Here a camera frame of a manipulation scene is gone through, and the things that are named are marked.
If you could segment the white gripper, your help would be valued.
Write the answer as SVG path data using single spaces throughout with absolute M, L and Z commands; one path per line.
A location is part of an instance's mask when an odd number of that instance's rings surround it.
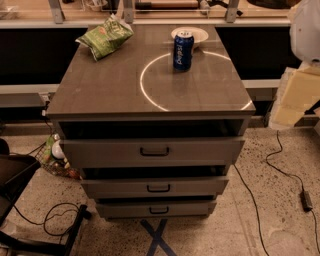
M 291 9 L 290 43 L 303 63 L 287 67 L 273 103 L 268 126 L 273 130 L 293 128 L 320 100 L 320 0 L 288 0 Z

